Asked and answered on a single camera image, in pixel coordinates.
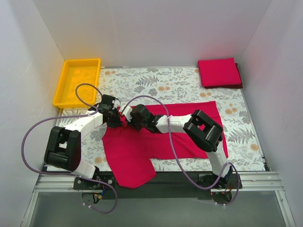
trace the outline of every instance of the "red garment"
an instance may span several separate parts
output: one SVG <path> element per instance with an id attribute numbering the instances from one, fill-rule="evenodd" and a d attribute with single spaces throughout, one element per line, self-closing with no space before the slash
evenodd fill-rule
<path id="1" fill-rule="evenodd" d="M 161 105 L 147 105 L 153 114 L 166 114 Z M 216 102 L 168 104 L 169 114 L 183 116 L 202 110 L 222 126 Z M 172 134 L 174 147 L 178 158 L 199 157 L 207 158 L 204 151 L 199 149 L 185 133 Z M 103 137 L 104 151 L 110 168 L 120 186 L 136 188 L 156 176 L 150 158 L 174 159 L 169 142 L 169 134 L 152 134 L 145 128 L 137 131 L 130 125 L 107 128 Z M 225 136 L 223 149 L 228 157 Z"/>
<path id="2" fill-rule="evenodd" d="M 198 61 L 202 86 L 205 88 L 243 88 L 233 58 Z"/>

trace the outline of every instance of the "gray wall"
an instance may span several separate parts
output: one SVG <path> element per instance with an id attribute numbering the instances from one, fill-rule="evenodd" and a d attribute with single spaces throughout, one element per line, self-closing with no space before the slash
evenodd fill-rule
<path id="1" fill-rule="evenodd" d="M 33 0 L 64 59 L 186 66 L 243 54 L 271 0 Z"/>
<path id="2" fill-rule="evenodd" d="M 2 0 L 0 28 L 0 226 L 16 227 L 38 177 L 22 162 L 21 141 L 30 126 L 57 114 L 52 100 L 63 58 L 31 0 Z M 35 168 L 53 124 L 38 127 L 26 144 Z"/>
<path id="3" fill-rule="evenodd" d="M 244 95 L 269 166 L 303 226 L 303 3 L 273 0 L 241 61 Z"/>

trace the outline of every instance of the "purple cable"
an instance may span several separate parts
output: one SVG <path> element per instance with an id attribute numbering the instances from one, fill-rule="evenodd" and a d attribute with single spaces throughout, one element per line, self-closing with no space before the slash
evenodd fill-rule
<path id="1" fill-rule="evenodd" d="M 88 86 L 91 86 L 91 87 L 95 88 L 95 89 L 99 92 L 99 94 L 101 95 L 101 97 L 102 97 L 102 93 L 99 91 L 99 89 L 98 89 L 97 87 L 95 87 L 95 86 L 92 85 L 92 84 L 88 84 L 88 83 L 79 84 L 79 85 L 76 87 L 76 96 L 77 96 L 77 98 L 78 98 L 82 103 L 84 103 L 85 105 L 88 105 L 88 106 L 90 106 L 90 107 L 93 107 L 93 108 L 95 109 L 95 112 L 91 113 L 90 115 L 94 115 L 94 114 L 98 113 L 98 109 L 97 109 L 95 106 L 90 105 L 90 104 L 86 103 L 85 101 L 83 101 L 83 100 L 79 97 L 79 95 L 78 95 L 78 88 L 81 87 L 81 86 L 83 86 L 83 85 L 88 85 Z M 50 117 L 50 118 L 46 118 L 46 119 L 44 119 L 44 120 L 41 120 L 41 121 L 37 122 L 36 124 L 34 124 L 32 127 L 30 127 L 30 129 L 25 133 L 25 135 L 24 135 L 24 137 L 23 137 L 23 140 L 22 140 L 22 143 L 21 143 L 21 156 L 22 156 L 22 160 L 23 160 L 23 162 L 24 162 L 24 164 L 26 165 L 27 168 L 29 168 L 31 171 L 33 171 L 33 172 L 35 172 L 35 173 L 38 173 L 38 174 L 44 174 L 44 175 L 71 175 L 71 176 L 75 176 L 75 174 L 72 174 L 72 173 L 49 173 L 49 172 L 42 172 L 42 171 L 40 171 L 40 170 L 36 170 L 36 169 L 32 168 L 32 167 L 28 164 L 28 162 L 27 162 L 27 160 L 26 160 L 26 158 L 25 158 L 25 154 L 24 154 L 25 141 L 26 141 L 28 135 L 30 134 L 30 132 L 31 132 L 36 126 L 38 126 L 38 125 L 40 125 L 41 123 L 46 122 L 46 121 L 56 120 L 56 119 L 62 119 L 62 118 L 72 118 L 72 117 L 87 117 L 87 115 L 84 114 L 84 115 L 73 115 L 73 116 Z M 93 179 L 88 179 L 88 178 L 85 178 L 85 177 L 81 177 L 81 178 L 84 179 L 84 180 L 87 180 L 87 181 L 92 181 L 92 182 L 96 182 L 96 183 L 100 183 L 100 184 L 106 185 L 107 187 L 109 187 L 110 189 L 112 189 L 113 192 L 114 192 L 114 194 L 115 194 L 115 204 L 114 204 L 114 206 L 112 207 L 112 209 L 110 209 L 109 211 L 100 210 L 100 209 L 98 209 L 98 208 L 96 208 L 96 207 L 93 207 L 93 206 L 91 206 L 91 205 L 89 205 L 89 204 L 86 204 L 86 203 L 85 203 L 85 205 L 90 206 L 91 208 L 93 208 L 93 209 L 95 209 L 96 211 L 98 211 L 98 212 L 100 212 L 100 213 L 103 213 L 103 214 L 108 214 L 108 213 L 112 212 L 112 211 L 116 208 L 117 202 L 118 202 L 118 195 L 117 195 L 117 192 L 115 191 L 115 189 L 114 189 L 111 185 L 109 185 L 109 184 L 107 184 L 107 183 L 105 183 L 105 182 L 102 182 L 102 181 L 97 181 L 97 180 L 93 180 Z"/>
<path id="2" fill-rule="evenodd" d="M 240 176 L 239 176 L 239 173 L 238 173 L 238 171 L 236 170 L 235 166 L 234 166 L 231 162 L 225 163 L 225 164 L 223 165 L 223 167 L 222 167 L 222 169 L 221 169 L 221 171 L 220 171 L 220 173 L 219 173 L 217 179 L 214 181 L 214 183 L 213 183 L 212 185 L 210 185 L 210 186 L 208 186 L 208 187 L 202 187 L 202 186 L 196 184 L 196 183 L 187 175 L 187 173 L 186 173 L 185 170 L 183 169 L 183 167 L 182 167 L 182 165 L 181 165 L 181 163 L 180 163 L 180 161 L 179 161 L 179 159 L 178 159 L 178 156 L 177 156 L 177 154 L 176 154 L 175 147 L 174 147 L 174 144 L 173 144 L 173 141 L 172 141 L 172 136 L 171 136 L 171 128 L 170 128 L 170 122 L 169 122 L 169 111 L 168 111 L 167 107 L 166 107 L 161 101 L 159 101 L 158 99 L 156 99 L 156 98 L 154 98 L 154 97 L 152 97 L 152 96 L 146 96 L 146 95 L 137 96 L 137 97 L 135 97 L 135 98 L 132 98 L 132 99 L 125 105 L 125 107 L 124 107 L 124 109 L 122 110 L 122 112 L 125 110 L 125 108 L 126 108 L 133 100 L 138 99 L 138 98 L 141 98 L 141 97 L 151 98 L 151 99 L 155 100 L 156 102 L 158 102 L 160 105 L 162 105 L 162 106 L 164 107 L 164 109 L 165 109 L 165 111 L 166 111 L 166 115 L 167 115 L 167 123 L 168 123 L 168 129 L 169 129 L 169 141 L 170 141 L 170 145 L 171 145 L 172 152 L 173 152 L 173 154 L 174 154 L 174 157 L 175 157 L 175 159 L 176 159 L 176 162 L 177 162 L 178 166 L 180 167 L 182 173 L 184 174 L 184 176 L 185 176 L 185 177 L 186 177 L 186 178 L 187 178 L 187 179 L 188 179 L 196 188 L 199 188 L 199 189 L 202 189 L 202 190 L 209 190 L 209 189 L 212 189 L 212 188 L 218 183 L 218 181 L 220 180 L 220 177 L 222 176 L 222 173 L 223 173 L 225 167 L 226 167 L 228 164 L 230 164 L 230 165 L 233 167 L 233 169 L 235 170 L 235 172 L 236 172 L 236 174 L 237 174 L 237 178 L 238 178 L 238 187 L 237 187 L 236 194 L 235 194 L 235 196 L 232 198 L 232 200 L 231 200 L 230 202 L 228 202 L 228 203 L 225 204 L 225 205 L 230 205 L 230 204 L 236 199 L 236 197 L 238 196 L 238 192 L 239 192 L 239 188 L 240 188 Z"/>

